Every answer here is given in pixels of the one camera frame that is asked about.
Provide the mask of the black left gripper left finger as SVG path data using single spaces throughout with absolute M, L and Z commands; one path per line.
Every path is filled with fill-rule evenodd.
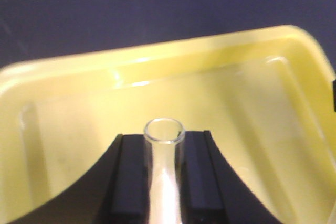
M 77 181 L 13 223 L 145 223 L 144 137 L 119 134 Z

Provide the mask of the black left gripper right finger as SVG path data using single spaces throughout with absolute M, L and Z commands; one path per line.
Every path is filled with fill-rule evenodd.
M 188 131 L 184 154 L 187 223 L 328 221 L 328 189 L 312 158 L 292 142 L 253 141 L 239 165 L 210 131 Z

